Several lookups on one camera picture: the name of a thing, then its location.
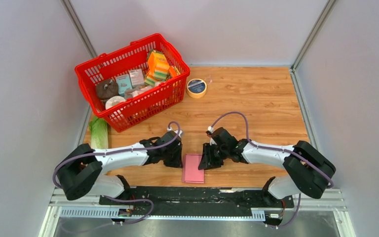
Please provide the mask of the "pink paper box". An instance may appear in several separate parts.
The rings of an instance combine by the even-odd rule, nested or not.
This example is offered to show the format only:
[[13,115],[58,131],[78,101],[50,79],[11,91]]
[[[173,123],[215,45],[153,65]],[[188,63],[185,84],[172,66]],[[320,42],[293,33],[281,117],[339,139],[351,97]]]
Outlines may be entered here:
[[183,183],[205,183],[204,170],[199,170],[202,155],[186,154],[183,160],[182,182]]

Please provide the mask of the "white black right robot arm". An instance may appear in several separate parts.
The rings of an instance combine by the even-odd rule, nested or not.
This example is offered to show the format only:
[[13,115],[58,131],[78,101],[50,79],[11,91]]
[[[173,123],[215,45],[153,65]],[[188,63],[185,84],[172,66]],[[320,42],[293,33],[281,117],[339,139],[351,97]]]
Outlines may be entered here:
[[335,166],[307,141],[277,146],[247,138],[237,140],[223,127],[210,127],[206,134],[210,142],[203,145],[199,170],[219,168],[227,158],[233,162],[261,163],[286,170],[286,176],[271,177],[263,186],[262,201],[269,207],[295,194],[320,199],[326,188],[333,186]]

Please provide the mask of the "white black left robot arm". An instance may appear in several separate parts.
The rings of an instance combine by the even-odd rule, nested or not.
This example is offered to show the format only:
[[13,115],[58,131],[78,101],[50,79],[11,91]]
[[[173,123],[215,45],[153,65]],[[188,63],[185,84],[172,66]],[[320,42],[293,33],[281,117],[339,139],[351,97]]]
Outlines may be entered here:
[[141,140],[126,147],[92,149],[89,144],[75,148],[55,168],[53,181],[67,200],[85,195],[112,197],[120,205],[131,199],[124,178],[108,176],[112,170],[144,166],[163,161],[167,167],[181,168],[182,132],[169,129],[162,137]]

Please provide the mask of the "grey pink small box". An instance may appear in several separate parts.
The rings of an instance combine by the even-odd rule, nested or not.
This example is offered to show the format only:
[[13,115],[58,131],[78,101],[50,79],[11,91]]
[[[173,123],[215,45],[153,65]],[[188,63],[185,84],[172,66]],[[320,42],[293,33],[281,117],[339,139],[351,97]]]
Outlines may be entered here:
[[130,76],[130,80],[131,80],[131,84],[133,88],[136,88],[138,86],[142,86],[145,84],[144,74],[143,74],[142,69],[130,70],[129,76]]

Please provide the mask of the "teal small box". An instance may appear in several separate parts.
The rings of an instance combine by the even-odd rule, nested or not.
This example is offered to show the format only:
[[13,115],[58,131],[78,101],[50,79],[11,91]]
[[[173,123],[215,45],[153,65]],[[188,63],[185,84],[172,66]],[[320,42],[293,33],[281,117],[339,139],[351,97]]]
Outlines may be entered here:
[[133,88],[129,74],[117,76],[115,80],[118,85],[118,93],[120,96],[124,96],[126,90]]

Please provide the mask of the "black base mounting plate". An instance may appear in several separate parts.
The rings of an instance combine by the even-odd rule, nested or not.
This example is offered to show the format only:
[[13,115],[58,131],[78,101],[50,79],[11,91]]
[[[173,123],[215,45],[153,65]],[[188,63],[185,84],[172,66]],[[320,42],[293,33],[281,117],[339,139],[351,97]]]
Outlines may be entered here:
[[154,203],[152,216],[243,217],[252,208],[293,208],[292,197],[265,203],[261,189],[208,187],[136,186],[124,191],[119,199],[146,198]]

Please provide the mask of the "red plastic shopping basket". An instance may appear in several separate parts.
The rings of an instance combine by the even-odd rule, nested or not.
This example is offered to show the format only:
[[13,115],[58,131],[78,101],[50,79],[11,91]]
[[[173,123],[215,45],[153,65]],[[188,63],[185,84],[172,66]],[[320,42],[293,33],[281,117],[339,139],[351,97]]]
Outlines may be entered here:
[[181,102],[190,68],[156,33],[79,64],[75,73],[94,115],[122,132]]

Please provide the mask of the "yellow masking tape roll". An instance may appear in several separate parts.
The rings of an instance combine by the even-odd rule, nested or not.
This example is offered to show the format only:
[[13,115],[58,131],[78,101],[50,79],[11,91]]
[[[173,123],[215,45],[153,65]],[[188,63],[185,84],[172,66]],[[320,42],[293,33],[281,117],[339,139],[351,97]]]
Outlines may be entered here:
[[202,98],[207,92],[207,84],[202,79],[190,79],[186,85],[187,94],[191,98]]

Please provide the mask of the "napa cabbage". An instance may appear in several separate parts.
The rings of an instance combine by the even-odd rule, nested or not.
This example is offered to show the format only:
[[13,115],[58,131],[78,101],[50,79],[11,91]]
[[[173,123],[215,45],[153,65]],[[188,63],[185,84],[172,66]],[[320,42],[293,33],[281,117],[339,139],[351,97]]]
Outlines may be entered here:
[[93,117],[89,123],[89,131],[91,134],[90,147],[93,149],[108,149],[108,124],[98,117]]

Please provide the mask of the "green yellow sponge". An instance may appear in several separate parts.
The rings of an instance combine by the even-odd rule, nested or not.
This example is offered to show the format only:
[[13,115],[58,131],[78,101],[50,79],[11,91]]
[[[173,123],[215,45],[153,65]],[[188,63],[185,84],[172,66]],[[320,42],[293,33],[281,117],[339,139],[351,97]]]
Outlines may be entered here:
[[144,79],[145,85],[155,87],[158,80],[152,73],[147,73]]

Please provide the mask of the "white tape roll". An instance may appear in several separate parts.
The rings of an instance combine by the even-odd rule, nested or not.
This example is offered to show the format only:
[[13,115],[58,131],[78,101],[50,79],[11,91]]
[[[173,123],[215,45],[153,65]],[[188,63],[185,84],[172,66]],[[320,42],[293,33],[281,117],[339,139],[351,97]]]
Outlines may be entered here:
[[114,97],[112,97],[106,101],[105,109],[106,110],[110,109],[110,108],[114,107],[115,105],[120,104],[120,103],[125,102],[125,101],[126,101],[126,99],[122,96],[114,96]]

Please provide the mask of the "orange yellow sponge pack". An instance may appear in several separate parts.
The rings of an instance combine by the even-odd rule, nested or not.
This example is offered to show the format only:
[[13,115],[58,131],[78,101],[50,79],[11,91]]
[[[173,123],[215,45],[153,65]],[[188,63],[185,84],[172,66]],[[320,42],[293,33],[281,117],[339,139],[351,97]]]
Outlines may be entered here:
[[160,51],[152,50],[148,55],[147,61],[153,77],[159,81],[166,81],[170,68],[166,56]]

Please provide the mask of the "aluminium rail frame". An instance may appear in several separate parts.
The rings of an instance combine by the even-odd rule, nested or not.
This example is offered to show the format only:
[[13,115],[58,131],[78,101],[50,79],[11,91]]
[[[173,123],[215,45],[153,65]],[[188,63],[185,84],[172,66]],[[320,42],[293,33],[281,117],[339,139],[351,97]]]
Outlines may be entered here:
[[[62,191],[56,189],[51,198],[50,207],[58,207],[61,217],[113,218],[137,220],[147,215],[147,219],[157,220],[207,220],[207,221],[264,221],[266,217],[276,215],[279,207],[243,207],[241,204],[214,202],[178,202],[156,201],[154,209],[146,203],[111,205],[99,203],[100,197],[85,196],[79,200],[68,201]],[[345,202],[339,190],[329,190],[320,199],[313,199],[304,194],[294,195],[285,201],[285,212],[295,211],[346,211]]]

